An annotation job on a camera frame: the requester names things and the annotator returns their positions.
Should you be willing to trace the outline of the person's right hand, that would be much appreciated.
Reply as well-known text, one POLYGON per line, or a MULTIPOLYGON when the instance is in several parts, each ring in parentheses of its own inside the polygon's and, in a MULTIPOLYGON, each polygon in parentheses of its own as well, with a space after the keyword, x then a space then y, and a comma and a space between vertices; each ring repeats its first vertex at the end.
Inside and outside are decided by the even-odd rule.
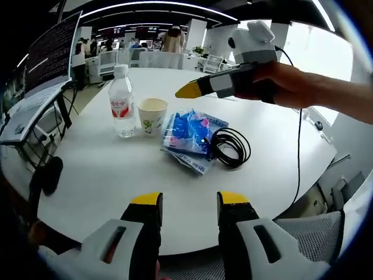
POLYGON ((293 66, 269 62, 257 66, 251 84, 235 93, 235 97, 260 100, 282 107, 304 109, 312 105, 311 76, 293 66))

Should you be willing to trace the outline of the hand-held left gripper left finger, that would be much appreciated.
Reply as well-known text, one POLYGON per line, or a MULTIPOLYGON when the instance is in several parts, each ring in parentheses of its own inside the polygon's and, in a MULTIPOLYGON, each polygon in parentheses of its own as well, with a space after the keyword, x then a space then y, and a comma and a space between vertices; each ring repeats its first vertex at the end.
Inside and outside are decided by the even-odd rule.
POLYGON ((78 248, 44 260, 57 279, 156 279, 163 195, 135 197, 121 219, 110 219, 78 248))

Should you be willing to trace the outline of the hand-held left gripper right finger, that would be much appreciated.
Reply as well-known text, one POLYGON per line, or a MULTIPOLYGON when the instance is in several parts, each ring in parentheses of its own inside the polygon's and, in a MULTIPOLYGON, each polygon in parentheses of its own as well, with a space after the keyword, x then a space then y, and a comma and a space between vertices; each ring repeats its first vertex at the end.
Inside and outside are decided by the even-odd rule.
POLYGON ((330 268, 306 258, 298 240, 260 218, 242 194, 217 192, 217 218, 226 279, 319 279, 330 268))

